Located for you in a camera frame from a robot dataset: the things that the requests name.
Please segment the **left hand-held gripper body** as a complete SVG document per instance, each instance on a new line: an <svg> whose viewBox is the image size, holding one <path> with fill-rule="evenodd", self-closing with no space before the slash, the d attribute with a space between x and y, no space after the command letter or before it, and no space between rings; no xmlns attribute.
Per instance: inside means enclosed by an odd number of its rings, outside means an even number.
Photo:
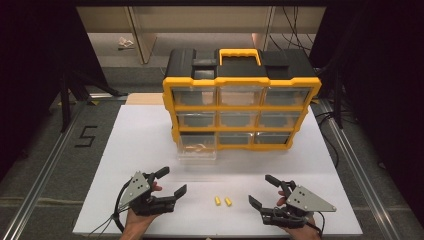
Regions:
<svg viewBox="0 0 424 240"><path fill-rule="evenodd" d="M147 182L149 173L137 171L123 187L123 195L118 197L118 211L132 209L138 216L151 216L174 211L175 204L164 204L161 197L152 195L154 187Z"/></svg>

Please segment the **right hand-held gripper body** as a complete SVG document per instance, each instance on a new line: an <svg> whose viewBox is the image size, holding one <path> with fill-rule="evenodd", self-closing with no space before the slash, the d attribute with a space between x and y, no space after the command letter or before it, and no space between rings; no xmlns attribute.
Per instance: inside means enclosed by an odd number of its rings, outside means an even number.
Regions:
<svg viewBox="0 0 424 240"><path fill-rule="evenodd" d="M294 181L270 181L275 187L280 187L286 198L282 207L264 208L260 206L260 215L264 225L273 225L289 229L302 228L305 225L318 230L309 223L309 217L314 213L336 212L337 208L315 193Z"/></svg>

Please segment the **person's right hand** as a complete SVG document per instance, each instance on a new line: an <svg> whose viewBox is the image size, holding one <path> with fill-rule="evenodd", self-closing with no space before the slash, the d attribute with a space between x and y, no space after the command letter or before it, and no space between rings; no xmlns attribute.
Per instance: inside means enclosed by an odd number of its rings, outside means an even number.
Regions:
<svg viewBox="0 0 424 240"><path fill-rule="evenodd" d="M280 190L278 191L278 194L281 196L281 198L276 202L277 206L282 206L286 202L286 196L284 191ZM311 225L315 226L315 219L313 218L313 215L308 217L308 222ZM321 240L321 236L318 232L318 230L305 225L302 228L296 228L296 229L290 229L285 227L280 227L282 230L287 232L292 239L294 240Z"/></svg>

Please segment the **person's left hand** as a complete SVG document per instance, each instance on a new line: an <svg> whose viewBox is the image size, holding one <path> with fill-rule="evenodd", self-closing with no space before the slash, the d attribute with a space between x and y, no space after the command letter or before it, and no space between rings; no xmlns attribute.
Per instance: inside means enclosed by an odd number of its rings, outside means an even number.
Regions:
<svg viewBox="0 0 424 240"><path fill-rule="evenodd" d="M128 210L124 231L119 240L141 240L158 214L138 216L132 209Z"/></svg>

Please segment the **clear plastic drawer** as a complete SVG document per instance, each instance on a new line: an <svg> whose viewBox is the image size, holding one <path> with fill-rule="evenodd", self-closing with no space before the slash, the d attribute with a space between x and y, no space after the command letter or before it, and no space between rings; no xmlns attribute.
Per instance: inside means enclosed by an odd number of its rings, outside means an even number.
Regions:
<svg viewBox="0 0 424 240"><path fill-rule="evenodd" d="M185 147L195 144L204 144L208 147L209 151L206 152L191 152L186 151ZM181 161L200 160L200 161L213 161L217 155L217 142L214 133L211 132L198 132L198 133L183 133L180 135L178 143L178 159Z"/></svg>

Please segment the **wooden board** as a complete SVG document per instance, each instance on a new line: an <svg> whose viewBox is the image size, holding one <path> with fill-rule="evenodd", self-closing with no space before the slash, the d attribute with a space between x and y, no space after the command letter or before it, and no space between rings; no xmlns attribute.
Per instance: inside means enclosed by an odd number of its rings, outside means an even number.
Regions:
<svg viewBox="0 0 424 240"><path fill-rule="evenodd" d="M162 105L161 93L131 93L127 96L126 105Z"/></svg>

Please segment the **black tripod stand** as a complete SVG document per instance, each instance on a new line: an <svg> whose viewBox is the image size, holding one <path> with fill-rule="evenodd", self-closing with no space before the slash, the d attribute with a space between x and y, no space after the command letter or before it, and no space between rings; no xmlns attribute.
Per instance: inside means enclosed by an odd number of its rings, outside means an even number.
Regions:
<svg viewBox="0 0 424 240"><path fill-rule="evenodd" d="M62 132L64 132L71 123L69 93L72 93L77 101L87 101L90 99L90 94L86 85L93 85L96 88L111 94L113 97L127 96L127 93L115 90L107 83L102 83L89 75L76 70L65 71L59 80L59 85L62 109Z"/></svg>
<svg viewBox="0 0 424 240"><path fill-rule="evenodd" d="M327 70L327 87L333 93L333 118L339 129L342 123L342 90L343 81L341 70L336 66L330 66Z"/></svg>

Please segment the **yellow black organizer cabinet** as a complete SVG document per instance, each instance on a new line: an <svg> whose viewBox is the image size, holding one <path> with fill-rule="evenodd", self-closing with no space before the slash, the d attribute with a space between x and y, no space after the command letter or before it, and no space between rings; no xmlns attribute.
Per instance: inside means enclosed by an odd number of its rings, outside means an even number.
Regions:
<svg viewBox="0 0 424 240"><path fill-rule="evenodd" d="M287 150L321 88L300 49L171 51L163 101L175 143L215 134L217 150Z"/></svg>

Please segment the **white crumpled cloth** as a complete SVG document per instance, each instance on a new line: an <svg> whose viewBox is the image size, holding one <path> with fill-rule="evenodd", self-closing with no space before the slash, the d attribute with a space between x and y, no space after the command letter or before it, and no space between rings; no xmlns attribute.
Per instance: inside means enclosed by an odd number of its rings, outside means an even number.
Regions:
<svg viewBox="0 0 424 240"><path fill-rule="evenodd" d="M134 48L134 43L131 40L126 39L124 37L120 37L118 39L119 50L127 50L127 49L133 49L133 48Z"/></svg>

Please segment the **beige partition panel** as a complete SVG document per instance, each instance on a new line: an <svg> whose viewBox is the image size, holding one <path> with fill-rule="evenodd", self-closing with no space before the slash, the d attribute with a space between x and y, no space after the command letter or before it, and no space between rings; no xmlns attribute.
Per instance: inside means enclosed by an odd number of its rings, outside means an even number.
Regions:
<svg viewBox="0 0 424 240"><path fill-rule="evenodd" d="M146 32L141 24L141 12L137 7L127 7L127 19L131 27L134 43L142 65L148 64L153 54L156 34Z"/></svg>

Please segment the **dark curtain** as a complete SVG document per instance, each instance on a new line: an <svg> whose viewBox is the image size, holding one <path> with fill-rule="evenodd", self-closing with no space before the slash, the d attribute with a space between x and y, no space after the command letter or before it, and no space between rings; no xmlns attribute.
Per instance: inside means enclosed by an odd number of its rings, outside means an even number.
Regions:
<svg viewBox="0 0 424 240"><path fill-rule="evenodd" d="M321 0L310 58L354 112L424 227L424 0Z"/></svg>
<svg viewBox="0 0 424 240"><path fill-rule="evenodd" d="M107 81L75 0L0 0L0 181L59 94L62 77Z"/></svg>

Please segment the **metal floor rail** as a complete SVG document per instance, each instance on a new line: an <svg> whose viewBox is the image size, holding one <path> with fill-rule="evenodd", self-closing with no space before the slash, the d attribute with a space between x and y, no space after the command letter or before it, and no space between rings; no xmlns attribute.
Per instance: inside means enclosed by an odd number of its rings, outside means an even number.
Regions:
<svg viewBox="0 0 424 240"><path fill-rule="evenodd" d="M333 105L312 105L336 171L362 229L358 236L337 240L424 240L424 228L401 196L353 113L342 111L343 128L333 118Z"/></svg>
<svg viewBox="0 0 424 240"><path fill-rule="evenodd" d="M32 182L31 188L25 197L20 200L18 210L13 216L4 234L0 235L0 240L18 240L25 229L25 226L36 207L36 204L45 189L45 186L53 173L62 153L69 141L70 135L74 130L75 123L80 113L85 108L85 102L77 102L71 112L71 119L68 125L59 133L55 140L54 146L45 159L41 170L37 174L37 178Z"/></svg>

